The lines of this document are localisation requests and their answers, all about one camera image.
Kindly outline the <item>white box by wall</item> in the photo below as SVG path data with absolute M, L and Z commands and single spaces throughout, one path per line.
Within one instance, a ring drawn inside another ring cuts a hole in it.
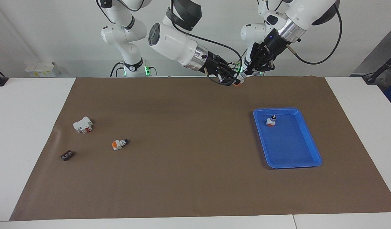
M 58 77 L 60 71 L 52 61 L 25 61 L 25 72 L 29 77 Z

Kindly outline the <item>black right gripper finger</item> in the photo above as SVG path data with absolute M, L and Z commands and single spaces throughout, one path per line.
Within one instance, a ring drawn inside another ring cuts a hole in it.
M 229 73 L 223 73 L 220 74 L 219 72 L 215 71 L 213 72 L 214 76 L 217 77 L 217 80 L 214 80 L 211 78 L 211 81 L 214 82 L 215 84 L 219 84 L 222 86 L 231 86 L 232 84 L 235 83 L 236 80 L 236 72 L 235 71 L 229 71 Z
M 221 77 L 235 77 L 238 72 L 230 67 L 230 64 L 220 56 L 218 58 L 217 72 Z

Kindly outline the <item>white orange switch black knob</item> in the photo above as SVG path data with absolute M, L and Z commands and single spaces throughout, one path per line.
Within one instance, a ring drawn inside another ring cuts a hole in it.
M 247 77 L 247 74 L 245 74 L 244 72 L 240 72 L 238 74 L 238 76 L 236 77 L 236 79 L 234 80 L 234 85 L 235 86 L 240 86 L 241 84 L 243 84 L 245 82 L 245 78 Z
M 128 139 L 115 140 L 112 142 L 111 146 L 114 151 L 122 149 L 123 146 L 129 144 L 130 141 Z

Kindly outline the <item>black stand with pole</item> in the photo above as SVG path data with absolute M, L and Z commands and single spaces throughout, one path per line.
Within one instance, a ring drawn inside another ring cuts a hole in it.
M 362 79 L 368 84 L 372 85 L 375 83 L 376 79 L 387 69 L 391 68 L 391 57 L 386 61 L 381 67 L 372 73 L 368 73 L 362 76 Z

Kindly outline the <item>white circuit breaker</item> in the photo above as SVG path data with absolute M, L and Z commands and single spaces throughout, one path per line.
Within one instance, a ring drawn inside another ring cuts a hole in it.
M 92 131 L 92 125 L 93 122 L 89 119 L 89 117 L 85 116 L 78 122 L 73 123 L 72 126 L 78 133 L 86 134 Z

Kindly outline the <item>brown table mat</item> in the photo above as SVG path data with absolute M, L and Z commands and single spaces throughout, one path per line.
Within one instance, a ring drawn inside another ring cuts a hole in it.
M 275 107 L 303 113 L 322 165 L 265 163 L 252 112 Z M 391 192 L 323 77 L 78 78 L 10 220 L 368 212 Z

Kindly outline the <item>blue plastic tray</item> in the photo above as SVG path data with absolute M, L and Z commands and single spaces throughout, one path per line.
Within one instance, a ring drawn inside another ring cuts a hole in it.
M 270 127 L 266 121 L 272 115 L 276 115 L 276 125 Z M 266 162 L 271 168 L 322 165 L 322 157 L 299 109 L 258 108 L 253 111 L 253 117 Z

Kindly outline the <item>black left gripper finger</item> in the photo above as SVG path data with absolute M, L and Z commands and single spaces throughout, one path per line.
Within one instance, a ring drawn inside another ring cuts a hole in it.
M 247 46 L 247 52 L 244 58 L 244 72 L 259 72 L 256 69 L 255 63 L 256 58 L 255 55 L 258 52 L 260 43 L 250 43 Z
M 252 61 L 254 72 L 266 72 L 275 69 L 274 60 L 270 61 Z

